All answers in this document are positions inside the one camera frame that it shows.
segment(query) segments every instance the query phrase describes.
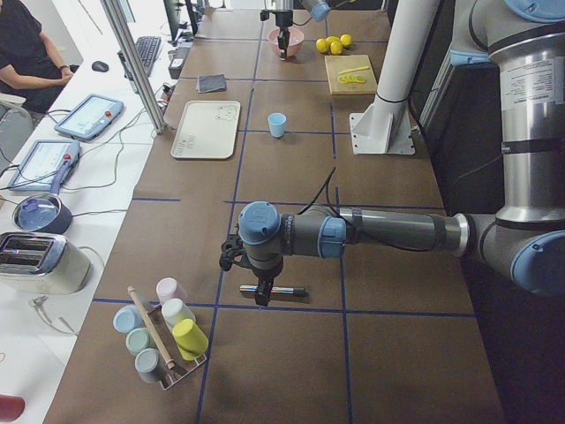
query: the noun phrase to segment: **wooden cutting board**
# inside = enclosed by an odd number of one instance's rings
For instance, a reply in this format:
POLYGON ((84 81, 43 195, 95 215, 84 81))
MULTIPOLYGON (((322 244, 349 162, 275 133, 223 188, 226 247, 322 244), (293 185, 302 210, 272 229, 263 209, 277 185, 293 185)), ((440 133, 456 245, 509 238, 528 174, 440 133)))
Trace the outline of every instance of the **wooden cutting board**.
POLYGON ((368 55, 326 56, 326 73, 328 74, 329 91, 332 95, 374 95, 377 92, 377 80, 368 55), (345 69, 369 66, 363 71, 348 72, 344 75, 360 75, 366 78, 365 84, 342 84, 337 80, 339 72, 345 69))

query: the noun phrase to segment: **keyboard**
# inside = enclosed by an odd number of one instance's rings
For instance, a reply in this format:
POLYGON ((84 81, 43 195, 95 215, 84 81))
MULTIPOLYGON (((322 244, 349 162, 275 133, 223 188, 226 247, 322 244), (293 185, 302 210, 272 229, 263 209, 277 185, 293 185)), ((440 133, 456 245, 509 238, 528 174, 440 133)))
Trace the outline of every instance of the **keyboard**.
POLYGON ((159 47, 161 46, 161 37, 157 36, 143 36, 138 38, 135 42, 135 47, 138 51, 139 58, 143 64, 145 74, 149 76, 153 63, 159 56, 159 47))

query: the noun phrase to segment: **person's arm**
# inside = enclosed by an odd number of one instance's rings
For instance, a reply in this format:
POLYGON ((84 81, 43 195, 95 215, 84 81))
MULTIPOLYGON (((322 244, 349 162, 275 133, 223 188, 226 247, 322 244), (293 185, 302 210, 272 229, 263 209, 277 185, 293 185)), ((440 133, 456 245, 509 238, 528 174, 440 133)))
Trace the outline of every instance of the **person's arm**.
POLYGON ((60 79, 47 79, 20 75, 11 64, 0 69, 0 80, 15 90, 65 86, 72 75, 73 73, 71 72, 71 75, 63 75, 60 79))
MULTIPOLYGON (((61 53, 59 52, 59 49, 57 48, 55 43, 51 41, 51 39, 43 31, 39 33, 39 37, 43 41, 43 44, 45 44, 45 50, 47 50, 47 56, 49 56, 49 59, 51 59, 53 65, 56 66, 57 68, 63 66, 65 64, 64 59, 61 56, 61 53)), ((62 77, 66 77, 66 76, 72 77, 72 75, 74 74, 71 72, 71 69, 69 69, 68 67, 63 68, 61 70, 62 77)))

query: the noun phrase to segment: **yellow cup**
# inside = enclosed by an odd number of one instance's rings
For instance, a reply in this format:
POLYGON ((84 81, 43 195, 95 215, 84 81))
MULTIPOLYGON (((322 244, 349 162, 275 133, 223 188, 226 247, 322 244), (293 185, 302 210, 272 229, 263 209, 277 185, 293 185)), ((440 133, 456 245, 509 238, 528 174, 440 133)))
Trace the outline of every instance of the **yellow cup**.
POLYGON ((208 338, 190 318, 176 324, 172 333, 184 360, 195 360, 208 348, 208 338))

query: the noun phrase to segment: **lemon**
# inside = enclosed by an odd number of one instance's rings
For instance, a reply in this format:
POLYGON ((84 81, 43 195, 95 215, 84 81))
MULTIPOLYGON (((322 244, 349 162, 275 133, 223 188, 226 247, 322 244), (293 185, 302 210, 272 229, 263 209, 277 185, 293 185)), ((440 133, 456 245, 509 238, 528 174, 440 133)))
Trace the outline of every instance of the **lemon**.
POLYGON ((316 40, 316 49, 320 53, 328 53, 329 44, 328 44, 328 42, 326 41, 325 38, 320 38, 320 39, 316 40))
POLYGON ((332 55, 341 55, 343 53, 342 42, 332 42, 329 46, 329 50, 332 52, 332 55))
POLYGON ((349 34, 342 35, 339 40, 340 40, 340 42, 342 42, 342 45, 346 49, 351 47, 351 44, 353 44, 353 38, 351 38, 351 36, 349 34))
POLYGON ((339 37, 336 37, 335 35, 330 35, 326 41, 328 42, 328 46, 332 45, 332 42, 339 42, 339 37))

